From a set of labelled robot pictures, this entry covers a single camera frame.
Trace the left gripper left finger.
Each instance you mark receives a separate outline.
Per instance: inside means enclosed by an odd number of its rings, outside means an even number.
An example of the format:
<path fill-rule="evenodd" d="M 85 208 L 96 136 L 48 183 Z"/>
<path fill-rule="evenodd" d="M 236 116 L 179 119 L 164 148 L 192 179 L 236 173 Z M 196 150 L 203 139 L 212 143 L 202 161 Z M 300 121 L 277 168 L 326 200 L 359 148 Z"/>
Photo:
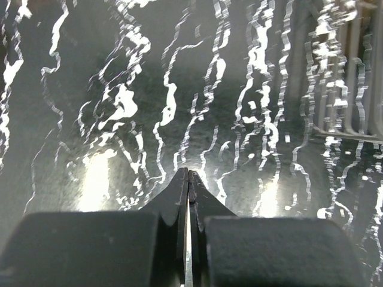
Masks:
<path fill-rule="evenodd" d="M 151 286 L 181 286 L 186 279 L 189 171 L 180 168 L 168 186 L 141 210 L 158 216 Z"/>

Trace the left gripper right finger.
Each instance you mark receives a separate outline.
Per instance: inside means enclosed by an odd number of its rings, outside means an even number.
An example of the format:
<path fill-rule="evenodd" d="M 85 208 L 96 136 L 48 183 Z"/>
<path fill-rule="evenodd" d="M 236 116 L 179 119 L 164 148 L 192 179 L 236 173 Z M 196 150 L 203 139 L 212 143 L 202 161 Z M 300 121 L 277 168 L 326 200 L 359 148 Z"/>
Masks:
<path fill-rule="evenodd" d="M 198 173 L 189 171 L 189 208 L 193 286 L 236 286 L 229 251 L 238 243 L 232 225 L 238 217 L 217 200 Z"/>

